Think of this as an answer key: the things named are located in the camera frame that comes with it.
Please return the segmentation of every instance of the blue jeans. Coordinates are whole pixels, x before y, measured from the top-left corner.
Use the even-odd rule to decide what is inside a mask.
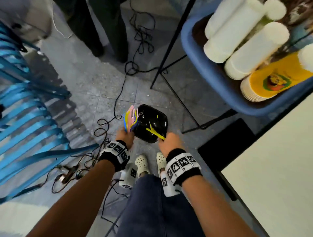
[[[134,185],[117,237],[205,237],[183,194],[166,197],[161,179],[147,174]]]

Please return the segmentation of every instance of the black plastic container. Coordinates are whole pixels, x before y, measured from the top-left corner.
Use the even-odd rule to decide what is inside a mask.
[[[146,104],[138,107],[138,113],[138,125],[133,130],[136,137],[148,143],[155,143],[157,141],[158,136],[146,130],[146,128],[150,129],[149,122],[157,133],[166,137],[168,122],[165,114]]]

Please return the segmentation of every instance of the floor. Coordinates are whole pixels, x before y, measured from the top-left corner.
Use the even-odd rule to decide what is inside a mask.
[[[122,9],[122,15],[127,28],[130,45],[129,59],[131,59],[138,42],[133,39],[134,31],[128,23],[131,11]],[[55,20],[60,31],[64,34],[70,33],[58,15],[56,15]],[[140,21],[142,21],[141,24],[144,26],[152,24],[149,18],[142,17]],[[144,55],[137,55],[135,58],[141,70],[147,70],[159,65],[177,24],[177,18],[156,15],[156,28],[152,32],[152,44],[155,47],[155,51],[152,54],[146,52]],[[79,147],[94,142],[101,143],[103,137],[95,136],[94,131],[100,127],[97,124],[99,119],[111,120],[114,117],[115,99],[121,91],[125,77],[124,65],[115,61],[110,46],[106,47],[106,53],[103,57],[95,58],[89,49],[75,36],[65,39],[54,28],[51,36],[44,40],[40,46],[45,56],[35,53],[30,53],[27,56],[33,71],[36,74],[43,74],[47,81],[56,85],[62,85],[72,93],[68,100],[47,102],[54,118],[70,139],[71,146]],[[180,39],[178,39],[167,63],[183,55],[184,50],[180,44]],[[192,128],[195,124],[161,78],[158,78],[156,81],[154,89],[150,90],[149,87],[154,75],[155,71],[126,77],[123,92],[116,104],[116,114],[123,114],[130,105],[137,107],[140,104],[153,106],[166,114],[169,130],[180,135],[186,150],[192,153],[200,163],[203,176],[217,190],[225,194],[212,172],[198,154],[197,148],[237,118],[243,118],[252,131],[257,133],[277,113],[263,118],[238,114],[232,118],[220,121],[206,130],[198,130],[182,135],[182,130]],[[188,58],[172,66],[166,77],[199,123],[216,118],[229,109],[229,106],[202,79]],[[110,122],[108,137],[114,140],[117,129],[122,126],[123,122],[121,120],[114,119]],[[148,144],[136,138],[131,150],[131,162],[134,162],[138,155],[145,154],[148,158],[151,172],[157,175],[156,153],[158,151],[157,143]],[[75,164],[75,162],[75,159],[69,161],[71,164]],[[43,213],[61,197],[68,188],[60,194],[51,194],[50,192],[55,174],[56,172],[51,174],[48,183],[43,188],[0,206],[0,213],[4,213],[4,210],[9,210],[12,206],[18,206],[16,209],[20,210],[18,215],[21,221],[16,226],[12,226],[8,224],[10,218],[4,218],[3,215],[2,217],[0,215],[0,236],[25,236]],[[118,187],[117,190],[129,194],[126,189]],[[262,236],[259,228],[244,210],[243,206],[238,201],[230,201],[227,196],[225,198],[248,225]],[[105,216],[115,220],[125,205],[125,198],[111,193],[106,203]],[[28,210],[34,209],[38,209],[38,211],[30,214]],[[100,219],[99,215],[88,236],[103,236],[111,226],[110,223]]]

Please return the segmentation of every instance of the forearm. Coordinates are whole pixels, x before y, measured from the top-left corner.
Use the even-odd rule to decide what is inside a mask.
[[[202,176],[196,175],[186,179],[182,187],[206,237],[257,237]]]
[[[27,237],[85,237],[114,172],[111,162],[98,162],[48,210]]]

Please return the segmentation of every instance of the metal stand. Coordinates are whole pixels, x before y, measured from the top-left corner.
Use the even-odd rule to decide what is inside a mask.
[[[161,64],[160,64],[160,66],[159,66],[159,69],[158,69],[158,71],[157,71],[157,73],[156,73],[156,75],[155,75],[155,77],[154,77],[154,79],[153,79],[153,82],[152,82],[151,86],[150,86],[150,89],[152,89],[154,83],[155,83],[156,80],[157,80],[157,77],[158,77],[159,75],[161,75],[161,77],[163,78],[163,80],[165,81],[165,83],[168,85],[168,87],[171,89],[171,91],[174,93],[174,95],[176,96],[176,98],[177,98],[177,99],[179,100],[179,102],[182,104],[182,106],[184,107],[184,109],[186,110],[186,112],[189,114],[189,116],[192,118],[192,120],[193,120],[193,121],[195,122],[195,124],[197,125],[197,126],[196,126],[195,128],[193,128],[193,129],[189,129],[189,130],[187,130],[187,131],[182,131],[182,134],[185,134],[185,133],[188,133],[188,132],[192,132],[192,131],[195,131],[195,130],[198,130],[198,129],[205,130],[205,129],[207,129],[209,126],[211,126],[212,124],[214,124],[214,123],[216,123],[216,122],[218,122],[218,121],[220,121],[220,120],[223,120],[223,119],[225,119],[225,118],[229,118],[229,117],[231,117],[231,116],[237,114],[237,112],[236,112],[235,110],[230,109],[230,110],[226,111],[225,113],[223,113],[223,114],[222,114],[221,116],[219,116],[218,118],[215,118],[215,119],[213,119],[213,120],[210,120],[210,121],[208,121],[208,122],[206,122],[206,123],[200,125],[200,124],[197,122],[197,120],[193,117],[193,115],[190,113],[190,111],[189,111],[188,108],[185,106],[185,104],[182,102],[182,100],[179,98],[179,96],[177,95],[177,93],[175,92],[175,90],[174,90],[174,89],[171,87],[171,85],[168,83],[168,81],[166,80],[166,78],[164,77],[164,75],[162,74],[162,72],[163,72],[164,70],[168,69],[170,66],[176,64],[177,62],[179,62],[180,60],[184,59],[184,58],[187,56],[187,55],[184,55],[184,56],[182,56],[181,58],[179,58],[179,59],[177,59],[176,61],[174,61],[173,63],[169,64],[168,66],[163,67],[163,66],[164,66],[164,63],[165,63],[165,61],[166,61],[166,59],[167,59],[167,57],[169,56],[169,54],[170,54],[170,52],[171,52],[171,50],[172,50],[172,48],[173,48],[173,45],[174,45],[176,39],[178,38],[179,33],[180,33],[181,30],[182,30],[182,27],[183,27],[184,23],[186,22],[186,20],[187,20],[187,18],[188,18],[188,15],[189,15],[189,13],[190,13],[190,11],[191,11],[191,9],[192,9],[192,7],[193,7],[195,1],[196,1],[196,0],[189,0],[188,4],[187,4],[187,6],[186,6],[185,11],[184,11],[182,17],[180,18],[180,21],[179,21],[179,23],[178,23],[178,26],[177,26],[177,28],[176,28],[176,31],[175,31],[175,33],[174,33],[174,35],[173,35],[173,38],[171,39],[171,42],[170,42],[170,44],[169,44],[169,46],[168,46],[168,48],[167,48],[167,50],[166,50],[166,53],[165,53],[165,55],[164,55],[164,57],[163,57],[163,59],[162,59],[162,62],[161,62]]]

